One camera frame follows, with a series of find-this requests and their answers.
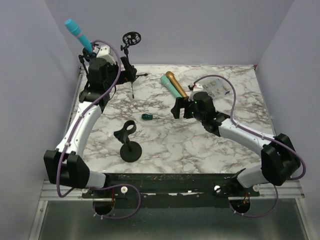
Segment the mint green microphone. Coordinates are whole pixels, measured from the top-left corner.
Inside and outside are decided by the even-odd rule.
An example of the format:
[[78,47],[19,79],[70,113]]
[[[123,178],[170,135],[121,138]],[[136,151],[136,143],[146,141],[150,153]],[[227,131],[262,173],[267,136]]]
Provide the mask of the mint green microphone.
[[160,77],[160,81],[164,87],[173,95],[174,98],[181,98],[181,94],[176,90],[176,88],[172,85],[170,80],[165,76]]

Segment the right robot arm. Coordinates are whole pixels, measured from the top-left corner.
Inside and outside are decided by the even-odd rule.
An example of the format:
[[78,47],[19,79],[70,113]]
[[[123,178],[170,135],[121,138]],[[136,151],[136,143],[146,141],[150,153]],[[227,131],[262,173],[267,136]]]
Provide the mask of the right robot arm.
[[184,110],[185,119],[198,120],[207,132],[233,140],[261,158],[260,165],[236,173],[235,180],[230,183],[230,191],[236,196],[258,184],[281,186],[301,166],[287,135],[264,135],[233,123],[229,115],[216,110],[213,99],[205,91],[176,98],[171,109],[175,119],[179,119],[180,110]]

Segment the gold microphone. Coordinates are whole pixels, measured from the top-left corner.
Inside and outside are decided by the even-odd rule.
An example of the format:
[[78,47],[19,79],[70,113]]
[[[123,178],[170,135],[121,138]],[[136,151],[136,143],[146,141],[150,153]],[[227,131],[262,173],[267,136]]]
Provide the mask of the gold microphone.
[[171,71],[167,71],[165,73],[165,76],[169,79],[170,83],[174,86],[174,88],[178,91],[178,93],[182,97],[187,97],[188,95],[186,94],[185,90],[181,87],[179,82],[177,81],[175,75]]

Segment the black clip microphone stand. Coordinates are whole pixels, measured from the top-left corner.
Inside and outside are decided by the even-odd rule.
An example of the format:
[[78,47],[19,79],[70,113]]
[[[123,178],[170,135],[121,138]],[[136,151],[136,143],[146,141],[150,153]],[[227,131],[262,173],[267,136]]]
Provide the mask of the black clip microphone stand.
[[124,123],[122,129],[113,133],[114,137],[122,143],[120,148],[120,157],[127,163],[136,162],[142,155],[142,147],[135,141],[130,141],[129,135],[137,130],[134,120],[128,120]]

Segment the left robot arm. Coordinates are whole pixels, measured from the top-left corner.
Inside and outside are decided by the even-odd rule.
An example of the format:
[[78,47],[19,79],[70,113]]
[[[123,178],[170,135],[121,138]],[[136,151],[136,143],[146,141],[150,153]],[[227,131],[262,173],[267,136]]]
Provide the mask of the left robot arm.
[[90,170],[82,157],[93,126],[110,100],[112,88],[136,80],[137,70],[127,57],[122,56],[120,60],[122,65],[111,64],[102,57],[89,62],[87,83],[79,94],[76,115],[55,150],[47,150],[43,157],[50,183],[93,188],[101,198],[110,194],[111,185],[106,174]]

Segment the blue microphone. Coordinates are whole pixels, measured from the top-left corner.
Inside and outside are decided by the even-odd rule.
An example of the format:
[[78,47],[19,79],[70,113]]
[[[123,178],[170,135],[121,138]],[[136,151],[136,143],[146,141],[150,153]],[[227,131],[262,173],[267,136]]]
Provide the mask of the blue microphone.
[[64,22],[67,30],[82,44],[82,46],[91,54],[93,52],[93,46],[87,37],[83,34],[78,24],[71,18]]

